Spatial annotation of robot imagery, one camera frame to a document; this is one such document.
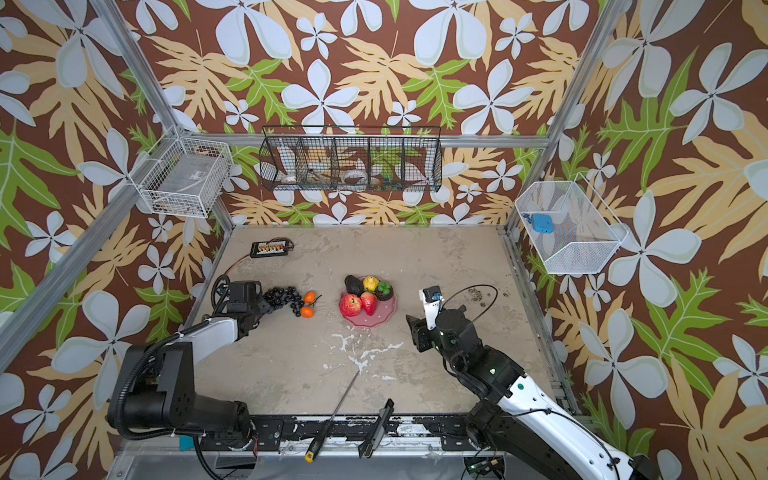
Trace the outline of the yellow handled screwdriver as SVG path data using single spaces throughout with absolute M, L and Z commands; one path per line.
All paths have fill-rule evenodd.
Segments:
M 344 393 L 342 394 L 341 398 L 337 402 L 332 414 L 322 423 L 320 426 L 318 433 L 315 435 L 315 437 L 312 439 L 312 441 L 309 444 L 309 447 L 307 448 L 304 460 L 308 463 L 313 463 L 316 459 L 316 457 L 319 455 L 332 427 L 335 420 L 336 415 L 338 414 L 341 406 L 343 405 L 346 397 L 348 396 L 349 392 L 353 388 L 357 378 L 359 377 L 360 372 L 357 372 L 349 382 L 348 386 L 346 387 Z

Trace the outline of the black clamp bracket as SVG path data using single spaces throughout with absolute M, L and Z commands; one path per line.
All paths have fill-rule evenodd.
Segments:
M 394 401 L 388 398 L 385 405 L 379 410 L 378 416 L 372 428 L 366 434 L 364 440 L 358 446 L 358 457 L 369 459 L 380 445 L 386 434 L 387 424 L 394 412 Z

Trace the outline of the black mounting rail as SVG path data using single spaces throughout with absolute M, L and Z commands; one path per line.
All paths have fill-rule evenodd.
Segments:
M 357 450 L 378 414 L 341 415 L 335 418 L 325 441 L 327 447 L 340 444 Z M 253 415 L 251 433 L 256 451 L 286 452 L 296 444 L 307 447 L 327 416 Z M 397 414 L 393 413 L 386 434 L 376 449 L 403 448 L 408 441 L 434 442 L 440 451 L 470 451 L 489 447 L 501 451 L 524 427 L 506 414 L 482 410 L 474 413 Z

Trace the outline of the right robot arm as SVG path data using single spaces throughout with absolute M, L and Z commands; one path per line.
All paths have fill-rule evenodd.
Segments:
M 471 443 L 506 452 L 548 479 L 659 479 L 658 465 L 600 439 L 550 398 L 524 368 L 486 345 L 465 309 L 406 317 L 414 346 L 437 351 L 444 368 L 479 398 L 467 414 Z

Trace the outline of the dark avocado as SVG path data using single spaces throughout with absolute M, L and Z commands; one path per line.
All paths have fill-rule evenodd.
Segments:
M 344 279 L 344 285 L 349 295 L 360 297 L 365 292 L 363 281 L 354 275 L 347 275 Z

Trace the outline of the teal handled tool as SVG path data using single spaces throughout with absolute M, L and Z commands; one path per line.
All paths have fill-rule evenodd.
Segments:
M 194 449 L 194 439 L 190 436 L 181 435 L 179 437 L 179 450 L 192 451 Z

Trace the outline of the yellow pear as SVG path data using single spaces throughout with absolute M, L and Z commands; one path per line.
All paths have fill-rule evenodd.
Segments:
M 364 289 L 368 292 L 375 292 L 380 284 L 380 280 L 374 276 L 367 276 L 363 279 Z

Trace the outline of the red tomato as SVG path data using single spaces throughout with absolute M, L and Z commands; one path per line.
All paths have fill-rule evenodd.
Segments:
M 363 311 L 361 298 L 355 294 L 344 295 L 339 303 L 339 311 L 345 318 L 358 316 Z

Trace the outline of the white mesh basket right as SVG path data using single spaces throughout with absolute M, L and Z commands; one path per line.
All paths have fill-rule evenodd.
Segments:
M 582 175 L 571 181 L 536 181 L 518 196 L 515 207 L 552 275 L 600 273 L 629 235 L 629 228 Z M 553 234 L 533 231 L 527 217 L 536 213 L 551 216 Z

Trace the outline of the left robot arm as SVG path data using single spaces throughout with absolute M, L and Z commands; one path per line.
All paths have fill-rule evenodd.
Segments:
M 171 336 L 130 347 L 109 401 L 107 421 L 126 440 L 184 435 L 245 447 L 253 427 L 248 407 L 196 391 L 195 366 L 247 337 L 273 311 L 258 281 L 217 278 L 212 312 Z

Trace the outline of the red mango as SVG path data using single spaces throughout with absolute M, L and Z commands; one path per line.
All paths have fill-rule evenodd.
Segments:
M 378 307 L 378 299 L 372 292 L 364 292 L 360 296 L 362 310 L 368 315 L 373 316 Z

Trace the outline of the blue object in basket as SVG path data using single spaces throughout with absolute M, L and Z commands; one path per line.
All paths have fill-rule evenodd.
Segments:
M 540 234 L 553 234 L 555 231 L 555 225 L 550 215 L 536 213 L 527 217 L 528 223 L 536 233 Z

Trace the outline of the black grape bunch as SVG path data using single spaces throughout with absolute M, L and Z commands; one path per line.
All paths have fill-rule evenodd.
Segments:
M 304 297 L 296 287 L 273 287 L 264 293 L 264 300 L 272 311 L 288 306 L 296 317 L 306 306 Z

